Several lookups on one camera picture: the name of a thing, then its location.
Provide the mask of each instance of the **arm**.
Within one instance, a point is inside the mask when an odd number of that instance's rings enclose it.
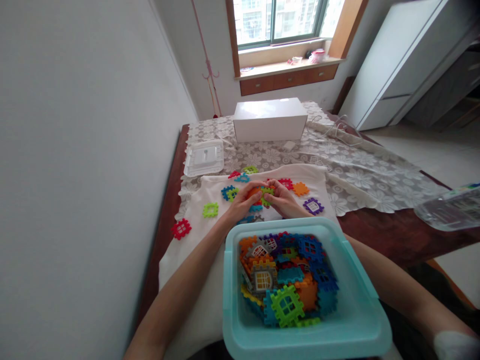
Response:
[[[261,181],[251,181],[240,190],[225,214],[158,293],[138,326],[124,360],[164,357],[169,343],[195,304],[225,237],[261,197],[261,193],[257,193],[246,199],[247,193],[256,186],[265,185]]]
[[[289,190],[277,180],[269,180],[268,184],[276,187],[275,197],[265,194],[265,200],[284,218],[312,216],[297,204]],[[347,234],[345,237],[350,241],[380,299],[409,319],[430,344],[433,344],[435,335],[444,331],[477,337],[471,328],[393,261]]]

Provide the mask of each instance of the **wooden table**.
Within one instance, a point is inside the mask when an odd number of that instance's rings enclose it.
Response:
[[[333,121],[337,119],[334,115],[329,117]],[[137,326],[159,292],[159,262],[172,240],[171,228],[176,223],[174,216],[179,211],[181,203],[178,193],[182,182],[180,177],[184,172],[188,132],[189,126],[184,125],[176,145],[143,285]],[[348,128],[346,132],[355,135],[352,128]],[[365,135],[362,137],[377,144]],[[421,173],[438,185],[450,189],[425,172]],[[344,233],[367,244],[401,267],[415,265],[480,241],[480,228],[454,232],[439,231],[420,220],[411,208],[395,213],[362,208],[339,216],[338,221]]]

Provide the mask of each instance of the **tiled floor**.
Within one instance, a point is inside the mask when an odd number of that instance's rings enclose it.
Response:
[[[480,121],[443,133],[405,122],[363,133],[451,188],[480,181]],[[480,243],[435,259],[478,309],[479,259]]]

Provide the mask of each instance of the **white cardboard box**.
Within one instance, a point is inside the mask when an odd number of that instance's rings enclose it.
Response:
[[[306,122],[307,111],[297,97],[238,102],[233,115],[239,143],[299,140]]]

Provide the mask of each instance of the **glass pane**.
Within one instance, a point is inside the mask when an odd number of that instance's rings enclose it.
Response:
[[[270,41],[272,0],[233,0],[239,45]]]
[[[276,0],[275,39],[314,32],[319,0]]]
[[[328,0],[326,4],[325,17],[321,24],[320,37],[333,38],[335,29],[339,23],[340,13],[344,7],[345,0]]]

